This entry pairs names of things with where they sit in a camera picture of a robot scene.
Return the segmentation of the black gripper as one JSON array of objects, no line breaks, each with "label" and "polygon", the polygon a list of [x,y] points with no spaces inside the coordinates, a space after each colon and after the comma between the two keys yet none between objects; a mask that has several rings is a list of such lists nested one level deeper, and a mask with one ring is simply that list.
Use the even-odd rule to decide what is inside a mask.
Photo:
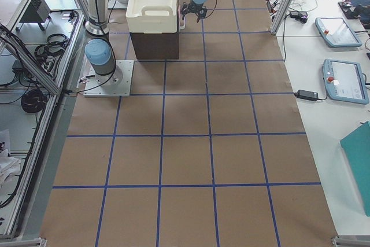
[{"label": "black gripper", "polygon": [[200,18],[205,18],[207,14],[207,8],[203,7],[201,4],[196,4],[193,1],[190,1],[189,3],[183,3],[181,8],[181,15],[182,20],[185,19],[185,16],[189,13],[193,13],[197,15],[196,22],[198,23],[200,21]]}]

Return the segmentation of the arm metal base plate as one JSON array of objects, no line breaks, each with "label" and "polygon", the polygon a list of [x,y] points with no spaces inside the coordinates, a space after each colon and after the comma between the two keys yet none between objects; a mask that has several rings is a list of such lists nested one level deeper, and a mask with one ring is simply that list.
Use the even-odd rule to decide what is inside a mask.
[{"label": "arm metal base plate", "polygon": [[117,60],[113,76],[99,76],[90,65],[88,75],[92,75],[85,83],[85,97],[128,97],[131,92],[134,60]]}]

